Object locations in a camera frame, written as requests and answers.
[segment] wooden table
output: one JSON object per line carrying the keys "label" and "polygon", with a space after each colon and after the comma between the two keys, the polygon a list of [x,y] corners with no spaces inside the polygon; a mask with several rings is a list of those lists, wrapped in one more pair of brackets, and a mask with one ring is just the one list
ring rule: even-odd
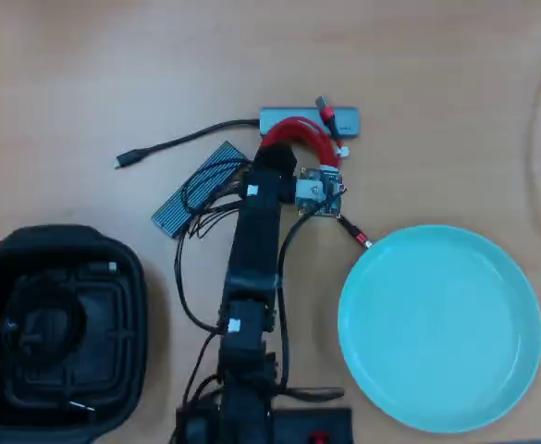
{"label": "wooden table", "polygon": [[[363,119],[342,168],[349,218],[375,239],[422,223],[478,231],[523,266],[541,302],[540,84],[541,0],[0,0],[0,239],[30,224],[92,225],[130,245],[149,278],[141,403],[100,442],[166,442],[204,337],[180,309],[176,245],[151,214],[224,139],[254,155],[259,137],[228,131],[122,171],[117,154],[326,93]],[[295,218],[284,212],[283,234]],[[233,225],[186,252],[191,306],[211,322]],[[508,416],[458,437],[411,430],[363,396],[336,329],[360,254],[325,219],[292,245],[292,382],[345,387],[358,443],[541,438],[541,368]]]}

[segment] cable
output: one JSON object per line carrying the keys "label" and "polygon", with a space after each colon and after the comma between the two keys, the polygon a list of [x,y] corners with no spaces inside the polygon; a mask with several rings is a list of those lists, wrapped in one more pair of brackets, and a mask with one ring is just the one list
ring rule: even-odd
{"label": "cable", "polygon": [[176,285],[178,286],[178,296],[179,301],[181,303],[182,308],[184,309],[184,312],[186,313],[186,316],[192,321],[192,323],[203,329],[208,331],[209,333],[217,333],[218,327],[209,326],[208,324],[205,324],[203,321],[198,319],[194,313],[190,310],[190,307],[188,307],[188,303],[186,302],[186,297],[184,295],[184,284],[182,281],[181,276],[181,254],[184,249],[184,241],[186,240],[186,235],[188,234],[188,229],[185,228],[178,236],[178,247],[176,249],[176,259],[174,260],[174,273],[176,275]]}
{"label": "cable", "polygon": [[208,344],[211,343],[211,340],[216,336],[216,332],[210,333],[206,339],[204,340],[203,346],[200,348],[200,353],[198,353],[198,359],[196,360],[196,365],[194,366],[192,373],[190,375],[190,379],[188,380],[188,385],[186,386],[186,389],[184,390],[184,396],[182,398],[182,406],[186,407],[188,405],[188,397],[190,396],[190,389],[192,388],[192,384],[194,383],[194,378],[196,377],[196,373],[198,372],[198,368],[200,367],[201,362],[203,361],[204,352],[206,352],[206,347],[208,347]]}
{"label": "cable", "polygon": [[[219,174],[222,174],[222,173],[225,173],[227,171],[230,171],[230,170],[234,169],[234,167],[231,167],[231,168],[221,168],[221,169],[218,169],[218,170],[212,170],[213,168],[217,168],[217,167],[220,167],[220,166],[223,166],[223,165],[233,165],[234,166],[235,164],[238,164],[240,167],[245,167],[245,166],[249,165],[250,163],[251,163],[250,160],[242,159],[242,158],[241,159],[235,158],[235,159],[220,160],[218,162],[214,162],[211,165],[203,166],[202,168],[200,168],[198,171],[196,171],[194,174],[192,174],[188,178],[188,180],[186,180],[186,182],[182,185],[181,195],[180,196],[181,196],[182,204],[184,205],[184,209],[188,213],[191,213],[193,215],[205,215],[205,214],[208,214],[208,213],[224,212],[224,211],[227,211],[227,210],[230,210],[230,209],[233,209],[233,208],[236,208],[237,206],[239,206],[239,203],[237,203],[238,205],[236,205],[236,203],[225,203],[224,205],[219,205],[219,206],[210,206],[210,205],[208,205],[208,206],[196,208],[196,207],[190,206],[189,199],[190,199],[190,196],[194,192],[199,190],[199,188],[204,183],[206,183],[207,181],[213,179],[215,176],[218,176]],[[198,182],[196,182],[194,185],[191,186],[192,181],[195,180],[201,174],[204,174],[204,177],[202,179],[200,179]]]}
{"label": "cable", "polygon": [[315,105],[319,109],[319,117],[329,129],[332,139],[336,141],[338,148],[342,148],[342,138],[340,137],[338,126],[336,125],[336,113],[334,112],[334,107],[329,104],[323,95],[320,95],[315,99]]}
{"label": "cable", "polygon": [[[196,235],[198,239],[204,239],[204,237],[208,234],[208,232],[211,229],[215,227],[216,224],[218,224],[225,217],[238,213],[239,210],[240,210],[239,208],[234,208],[232,210],[226,211],[225,213],[214,213],[214,214],[208,215],[206,218],[199,219],[198,222],[192,228],[190,237],[193,237],[194,235]],[[203,228],[206,228],[206,230],[201,233],[201,229]]]}
{"label": "cable", "polygon": [[358,228],[356,225],[353,225],[343,214],[340,214],[337,217],[339,224],[346,229],[348,234],[350,234],[355,241],[361,244],[363,248],[370,248],[373,246],[373,243],[366,237],[366,235]]}
{"label": "cable", "polygon": [[285,295],[282,287],[282,280],[284,277],[284,267],[285,267],[285,257],[287,255],[287,249],[290,246],[290,243],[294,239],[297,231],[302,227],[302,225],[307,222],[311,217],[317,213],[320,208],[323,206],[329,205],[339,196],[344,194],[347,191],[344,188],[342,191],[332,194],[331,196],[324,199],[322,202],[317,203],[313,209],[305,213],[303,216],[297,220],[290,228],[287,237],[282,242],[280,247],[280,253],[278,254],[278,280],[279,285],[277,289],[277,301],[278,301],[278,316],[280,319],[280,337],[282,338],[282,374],[280,376],[280,384],[278,385],[279,391],[287,390],[287,384],[289,382],[289,329],[287,327],[287,309],[285,307]]}
{"label": "cable", "polygon": [[267,133],[260,147],[287,140],[303,141],[315,150],[319,163],[338,168],[339,159],[326,132],[315,122],[305,117],[287,117],[276,123]]}
{"label": "cable", "polygon": [[199,139],[213,132],[217,132],[219,130],[226,130],[228,128],[233,128],[233,127],[258,127],[259,128],[260,119],[259,118],[240,118],[237,120],[228,120],[226,122],[217,123],[215,125],[211,125],[210,127],[200,129],[196,132],[193,132],[192,134],[188,134],[187,136],[174,139],[173,141],[159,143],[157,145],[150,146],[148,148],[137,148],[134,150],[127,151],[116,158],[115,168],[119,169],[119,168],[129,167],[133,164],[140,162],[142,159],[144,159],[145,157],[151,154],[159,153],[160,151],[173,148],[174,146],[181,145],[182,143],[191,142],[195,139]]}
{"label": "cable", "polygon": [[[199,169],[198,171],[196,171],[196,173],[194,173],[192,176],[190,176],[189,179],[184,183],[184,185],[182,186],[182,189],[181,189],[181,198],[182,198],[181,200],[182,200],[182,203],[183,203],[184,208],[186,209],[186,211],[189,211],[189,212],[191,212],[193,214],[196,214],[196,215],[199,215],[199,216],[214,213],[214,214],[220,214],[221,217],[224,217],[224,216],[226,216],[226,212],[230,212],[230,211],[233,211],[233,210],[239,210],[240,205],[241,205],[241,202],[239,202],[239,201],[232,202],[232,203],[225,203],[223,205],[218,205],[218,206],[211,206],[211,204],[213,204],[215,202],[215,201],[213,201],[212,203],[210,203],[208,205],[205,205],[205,206],[202,206],[202,207],[199,207],[199,208],[190,207],[189,204],[188,204],[188,200],[190,198],[190,193],[198,190],[199,187],[203,185],[203,183],[205,183],[207,180],[210,180],[215,175],[222,174],[223,172],[225,172],[225,170],[223,168],[211,171],[212,168],[219,167],[219,166],[222,166],[222,165],[231,164],[231,163],[234,164],[236,162],[238,162],[240,164],[243,164],[244,166],[248,165],[250,163],[249,160],[244,160],[244,159],[226,159],[226,160],[222,160],[222,161],[219,161],[219,162],[214,162],[211,165],[205,166],[205,167]],[[191,182],[193,180],[195,180],[196,178],[198,178],[199,175],[201,175],[202,173],[204,173],[206,171],[210,171],[210,174],[205,175],[204,179],[201,179],[194,186],[192,186],[190,188]],[[178,235],[178,247],[176,249],[176,258],[174,260],[174,274],[176,276],[176,285],[178,287],[179,301],[181,303],[182,308],[184,309],[184,312],[186,313],[186,316],[190,319],[190,321],[192,321],[192,323],[195,326],[197,326],[197,327],[199,327],[199,328],[201,328],[201,329],[203,329],[205,331],[208,331],[209,333],[218,333],[218,327],[210,326],[210,325],[204,323],[203,321],[201,321],[200,319],[198,319],[194,315],[194,313],[190,310],[190,307],[188,306],[188,303],[186,301],[186,297],[185,297],[185,294],[184,294],[184,285],[183,285],[183,279],[182,279],[182,273],[181,273],[181,258],[182,258],[182,253],[183,253],[183,249],[184,249],[184,242],[186,240],[186,236],[190,236],[190,233],[191,233],[191,228],[186,227]]]}

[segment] black storage box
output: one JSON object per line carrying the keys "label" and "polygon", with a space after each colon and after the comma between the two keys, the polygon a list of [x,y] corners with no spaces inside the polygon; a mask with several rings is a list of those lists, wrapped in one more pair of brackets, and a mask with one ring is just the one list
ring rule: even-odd
{"label": "black storage box", "polygon": [[[129,247],[93,228],[19,229],[0,241],[0,331],[14,291],[38,277],[80,302],[83,335],[62,363],[43,369],[5,364],[0,341],[0,443],[88,443],[122,424],[141,396],[147,354],[141,264]],[[46,336],[58,335],[58,316],[39,324],[48,326]]]}

